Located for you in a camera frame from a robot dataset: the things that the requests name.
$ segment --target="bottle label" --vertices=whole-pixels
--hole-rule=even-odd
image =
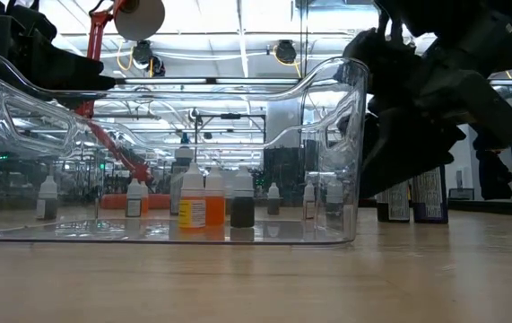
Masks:
[[[180,228],[203,228],[205,226],[205,201],[203,199],[181,199],[178,225]]]
[[[409,221],[411,211],[409,209],[409,198],[407,182],[399,183],[388,189],[389,220]]]
[[[413,211],[418,218],[442,219],[447,217],[441,168],[430,170],[413,178]]]
[[[44,220],[44,214],[47,206],[47,201],[43,199],[37,200],[37,219],[38,220]]]
[[[129,199],[126,203],[126,216],[138,217],[142,211],[142,200],[141,199]]]

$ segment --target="white bottle cap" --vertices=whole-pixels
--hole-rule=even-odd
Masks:
[[[341,181],[333,179],[327,184],[327,195],[325,199],[327,203],[343,202],[343,184]]]
[[[306,185],[306,188],[303,193],[303,200],[304,201],[315,201],[316,200],[316,192],[315,188],[313,187],[313,183],[308,181],[308,184]]]
[[[194,158],[194,151],[187,147],[181,147],[174,152],[174,157],[189,159],[191,161]]]
[[[39,198],[58,198],[58,187],[52,175],[48,175],[47,179],[40,184]]]
[[[128,192],[126,193],[126,198],[142,198],[142,186],[138,184],[138,179],[132,179],[132,182],[130,182],[130,185],[128,185]]]
[[[272,183],[272,186],[267,191],[267,198],[280,198],[280,189],[275,185],[275,182]]]
[[[223,177],[220,174],[220,168],[212,167],[210,174],[205,178],[205,190],[206,194],[210,194],[212,196],[223,196]]]
[[[148,197],[148,186],[146,183],[142,182],[140,186],[142,186],[142,197]]]
[[[253,197],[254,196],[254,180],[252,175],[247,171],[246,166],[240,166],[238,174],[234,178],[234,196]]]
[[[187,194],[188,196],[204,195],[204,175],[202,175],[200,169],[198,169],[198,164],[195,162],[190,162],[190,168],[184,174],[182,191],[190,191],[190,194]]]

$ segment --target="bottle cap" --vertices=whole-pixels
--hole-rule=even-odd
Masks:
[[[254,180],[246,166],[240,166],[234,177],[234,190],[254,190]]]
[[[327,195],[328,196],[343,196],[343,184],[337,179],[331,180],[327,184]]]
[[[280,189],[275,185],[275,182],[272,183],[272,186],[267,191],[267,198],[280,198]]]
[[[188,147],[180,147],[174,152],[174,158],[191,161],[194,158],[194,151]]]
[[[40,184],[39,198],[58,198],[58,187],[52,175]]]
[[[146,183],[142,182],[140,186],[142,187],[142,197],[148,197],[148,186]]]
[[[316,200],[316,192],[315,188],[313,187],[313,183],[308,181],[308,184],[306,185],[306,188],[303,193],[303,199],[305,201],[315,201]]]
[[[246,166],[240,166],[238,174],[236,174],[236,177],[234,178],[234,196],[254,196],[254,180],[252,179],[252,175],[249,171],[247,171]]]
[[[200,173],[198,164],[190,162],[190,169],[184,174],[182,190],[202,190],[204,191],[204,175]]]
[[[126,193],[127,199],[142,198],[142,186],[138,184],[138,179],[132,179],[128,185],[128,192]]]
[[[210,174],[205,178],[205,190],[219,191],[223,194],[223,177],[220,174],[220,168],[212,167]]]

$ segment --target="orange bottle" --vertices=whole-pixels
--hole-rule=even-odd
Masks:
[[[223,177],[218,167],[213,167],[205,179],[205,224],[223,225],[226,220],[226,198]]]
[[[148,196],[148,186],[146,183],[140,183],[142,186],[142,215],[148,214],[148,209],[150,208],[150,197]]]

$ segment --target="dropper bottle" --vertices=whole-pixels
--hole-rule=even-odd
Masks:
[[[272,183],[270,189],[267,191],[267,214],[279,215],[280,214],[280,189]]]
[[[40,184],[37,200],[37,219],[54,220],[58,211],[58,187],[52,175],[48,175]]]
[[[343,228],[343,184],[338,179],[332,179],[327,184],[325,197],[325,216],[331,228]]]
[[[316,192],[311,181],[308,181],[303,193],[303,220],[312,220],[316,216]]]
[[[195,162],[184,174],[180,193],[178,226],[180,229],[205,227],[204,176]]]
[[[190,140],[187,133],[182,133],[180,143],[183,146],[179,147],[174,152],[174,161],[171,165],[171,176],[169,183],[169,214],[178,215],[180,203],[180,191],[182,189],[182,179],[187,170],[190,169],[190,162],[194,159],[194,150],[187,147]]]
[[[205,224],[223,225],[226,218],[226,200],[223,177],[218,167],[213,167],[205,179]]]
[[[138,179],[132,179],[126,192],[126,217],[140,217],[142,215],[142,186]]]
[[[256,203],[254,201],[254,180],[241,166],[234,178],[234,199],[231,207],[230,225],[233,228],[251,228],[256,223]]]

